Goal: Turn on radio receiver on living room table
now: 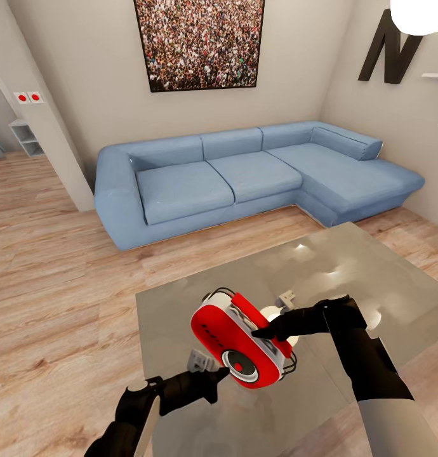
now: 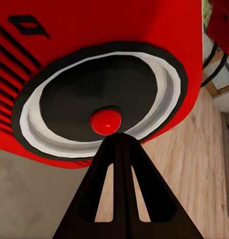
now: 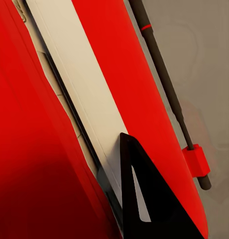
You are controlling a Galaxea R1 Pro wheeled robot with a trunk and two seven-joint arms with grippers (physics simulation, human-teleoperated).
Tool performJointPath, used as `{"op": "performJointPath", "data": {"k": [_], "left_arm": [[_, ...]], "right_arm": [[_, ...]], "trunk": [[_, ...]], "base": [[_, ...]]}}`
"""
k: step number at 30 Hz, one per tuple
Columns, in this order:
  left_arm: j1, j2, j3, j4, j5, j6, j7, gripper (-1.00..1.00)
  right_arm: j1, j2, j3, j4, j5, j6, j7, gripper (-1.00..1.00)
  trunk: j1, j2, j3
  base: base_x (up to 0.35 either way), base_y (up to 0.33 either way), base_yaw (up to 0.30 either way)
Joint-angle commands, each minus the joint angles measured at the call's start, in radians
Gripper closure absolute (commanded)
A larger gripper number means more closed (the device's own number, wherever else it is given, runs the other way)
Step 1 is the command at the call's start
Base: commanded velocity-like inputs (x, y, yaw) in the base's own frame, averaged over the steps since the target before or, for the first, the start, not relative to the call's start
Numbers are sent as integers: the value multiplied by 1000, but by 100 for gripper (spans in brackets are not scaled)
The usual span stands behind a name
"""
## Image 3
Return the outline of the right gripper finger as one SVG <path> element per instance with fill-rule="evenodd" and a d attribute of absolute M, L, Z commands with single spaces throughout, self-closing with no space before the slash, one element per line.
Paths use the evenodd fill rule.
<path fill-rule="evenodd" d="M 134 168 L 151 222 L 140 220 Z M 204 239 L 139 141 L 120 133 L 124 239 Z"/>

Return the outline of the radio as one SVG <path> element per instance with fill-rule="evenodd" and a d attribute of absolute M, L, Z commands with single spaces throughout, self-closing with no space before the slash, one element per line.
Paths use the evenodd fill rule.
<path fill-rule="evenodd" d="M 120 133 L 135 137 L 204 239 L 211 188 L 142 0 L 0 0 L 0 239 L 124 239 Z M 151 222 L 135 171 L 140 220 Z"/>

